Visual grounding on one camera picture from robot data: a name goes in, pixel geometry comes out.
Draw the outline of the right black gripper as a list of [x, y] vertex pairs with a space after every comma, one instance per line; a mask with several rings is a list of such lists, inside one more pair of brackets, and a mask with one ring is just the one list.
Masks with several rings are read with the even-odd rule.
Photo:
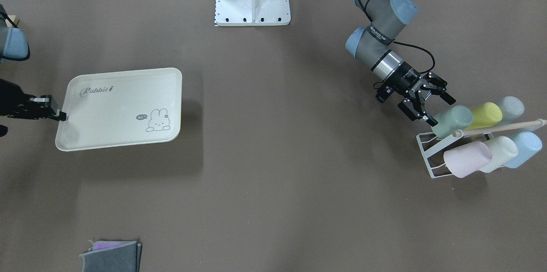
[[67, 120], [67, 114], [59, 109], [53, 114], [50, 100], [36, 102], [35, 98], [35, 95], [25, 94], [19, 85], [0, 79], [1, 116], [29, 120], [48, 117], [55, 121]]

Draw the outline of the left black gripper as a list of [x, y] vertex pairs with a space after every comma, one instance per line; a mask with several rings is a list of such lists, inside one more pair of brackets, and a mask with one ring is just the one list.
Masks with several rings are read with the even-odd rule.
[[428, 114], [421, 103], [431, 95], [439, 95], [449, 106], [456, 100], [446, 91], [447, 82], [433, 72], [423, 77], [409, 64], [401, 64], [385, 78], [385, 97], [393, 93], [405, 99], [398, 103], [398, 108], [411, 121], [424, 120], [430, 126], [436, 126], [437, 120]]

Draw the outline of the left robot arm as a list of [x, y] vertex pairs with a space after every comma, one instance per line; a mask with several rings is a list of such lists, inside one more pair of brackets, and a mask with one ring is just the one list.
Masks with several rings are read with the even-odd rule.
[[446, 91], [447, 82], [431, 68], [416, 71], [396, 54], [390, 45], [411, 22], [418, 6], [411, 0], [352, 0], [364, 12], [370, 24], [359, 27], [348, 38], [346, 50], [379, 79], [376, 99], [383, 103], [393, 93], [403, 97], [398, 108], [412, 121], [425, 120], [436, 126], [437, 120], [426, 112], [425, 102], [430, 95], [438, 95], [447, 104], [455, 99]]

